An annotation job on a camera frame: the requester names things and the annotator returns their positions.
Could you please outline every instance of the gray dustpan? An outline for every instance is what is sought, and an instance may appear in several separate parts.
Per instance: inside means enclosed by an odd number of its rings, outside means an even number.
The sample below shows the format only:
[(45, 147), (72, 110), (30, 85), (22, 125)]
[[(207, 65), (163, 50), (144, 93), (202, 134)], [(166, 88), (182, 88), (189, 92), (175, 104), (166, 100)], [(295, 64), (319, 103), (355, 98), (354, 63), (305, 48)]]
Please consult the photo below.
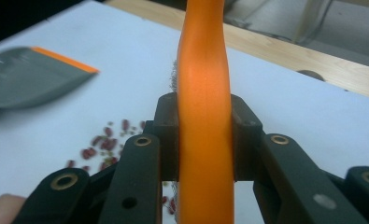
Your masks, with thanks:
[(0, 108), (38, 105), (61, 96), (98, 71), (42, 48), (0, 53)]

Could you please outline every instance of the hand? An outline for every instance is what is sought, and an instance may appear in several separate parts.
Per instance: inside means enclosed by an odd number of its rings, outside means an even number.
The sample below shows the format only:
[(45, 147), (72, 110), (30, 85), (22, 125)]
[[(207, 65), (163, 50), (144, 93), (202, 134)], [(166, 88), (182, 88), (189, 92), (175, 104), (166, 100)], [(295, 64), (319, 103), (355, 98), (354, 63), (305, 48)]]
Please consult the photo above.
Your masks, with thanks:
[(10, 224), (21, 211), (25, 198), (10, 194), (0, 196), (0, 224)]

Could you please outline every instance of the kidney bean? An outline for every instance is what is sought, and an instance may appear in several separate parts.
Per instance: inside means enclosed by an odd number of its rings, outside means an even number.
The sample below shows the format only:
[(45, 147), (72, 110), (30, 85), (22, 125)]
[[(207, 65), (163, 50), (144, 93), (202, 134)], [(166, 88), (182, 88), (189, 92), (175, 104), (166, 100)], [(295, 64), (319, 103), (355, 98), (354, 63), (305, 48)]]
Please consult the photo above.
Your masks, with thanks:
[(110, 139), (109, 144), (108, 144), (106, 149), (107, 150), (112, 150), (117, 145), (117, 143), (118, 143), (118, 139), (116, 139), (116, 138)]
[(172, 198), (170, 199), (170, 203), (169, 203), (169, 214), (173, 215), (176, 212), (176, 204), (175, 204), (175, 199)]
[(73, 168), (75, 165), (76, 165), (76, 162), (70, 160), (70, 161), (67, 162), (67, 165), (65, 167), (66, 168)]
[(144, 120), (140, 122), (140, 127), (143, 130), (146, 128), (146, 122)]
[(117, 157), (111, 157), (111, 164), (114, 164), (118, 161)]
[(89, 154), (89, 156), (90, 157), (92, 157), (92, 156), (94, 156), (94, 155), (96, 155), (96, 150), (94, 150), (94, 148), (93, 147), (89, 147), (88, 148), (88, 154)]
[(89, 154), (89, 150), (88, 149), (82, 149), (81, 156), (85, 160), (88, 160), (91, 157), (91, 155)]
[(167, 202), (167, 199), (168, 199), (167, 196), (163, 196), (162, 197), (162, 204), (165, 204)]
[(107, 168), (107, 164), (106, 164), (105, 162), (102, 162), (102, 163), (100, 164), (99, 171), (102, 171), (102, 170), (104, 170), (104, 169), (106, 169), (106, 168)]
[(100, 135), (98, 135), (98, 136), (96, 136), (96, 137), (94, 137), (93, 138), (93, 140), (92, 140), (92, 143), (91, 143), (91, 145), (94, 147), (94, 146), (96, 146), (97, 145), (97, 143), (99, 143), (100, 142), (100, 140), (102, 140), (103, 139), (103, 137), (102, 136), (100, 136)]
[(82, 166), (82, 170), (89, 172), (89, 170), (91, 169), (90, 166)]
[(108, 146), (110, 145), (110, 140), (108, 138), (106, 138), (102, 145), (100, 146), (101, 149), (108, 149)]
[(108, 136), (108, 137), (111, 137), (112, 136), (112, 130), (108, 127), (105, 127), (105, 134)]
[(128, 131), (128, 129), (129, 129), (129, 120), (127, 120), (127, 119), (122, 120), (122, 129), (124, 131)]

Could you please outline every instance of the white surface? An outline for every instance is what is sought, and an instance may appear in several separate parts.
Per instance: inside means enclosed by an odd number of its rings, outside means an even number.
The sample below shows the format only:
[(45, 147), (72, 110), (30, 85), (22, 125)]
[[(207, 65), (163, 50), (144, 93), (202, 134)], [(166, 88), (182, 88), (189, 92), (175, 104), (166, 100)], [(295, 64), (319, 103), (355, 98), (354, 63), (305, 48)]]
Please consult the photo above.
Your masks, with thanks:
[[(0, 194), (28, 196), (67, 160), (85, 161), (109, 121), (153, 119), (170, 92), (180, 32), (96, 2), (86, 2), (2, 43), (39, 46), (100, 69), (100, 74), (45, 105), (0, 110)], [(267, 133), (294, 138), (322, 169), (345, 176), (369, 165), (369, 98), (228, 49), (232, 93), (256, 113)], [(262, 223), (249, 182), (235, 184), (235, 222)]]

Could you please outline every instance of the wooden edge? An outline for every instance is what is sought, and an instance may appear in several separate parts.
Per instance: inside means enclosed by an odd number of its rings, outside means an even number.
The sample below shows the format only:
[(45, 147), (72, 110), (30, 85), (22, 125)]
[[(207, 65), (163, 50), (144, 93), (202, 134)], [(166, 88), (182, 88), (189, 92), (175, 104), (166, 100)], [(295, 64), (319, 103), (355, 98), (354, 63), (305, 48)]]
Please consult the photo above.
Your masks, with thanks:
[[(146, 0), (109, 0), (107, 5), (181, 30), (185, 12)], [(369, 97), (369, 66), (224, 24), (228, 47), (293, 71), (310, 70), (328, 83)]]

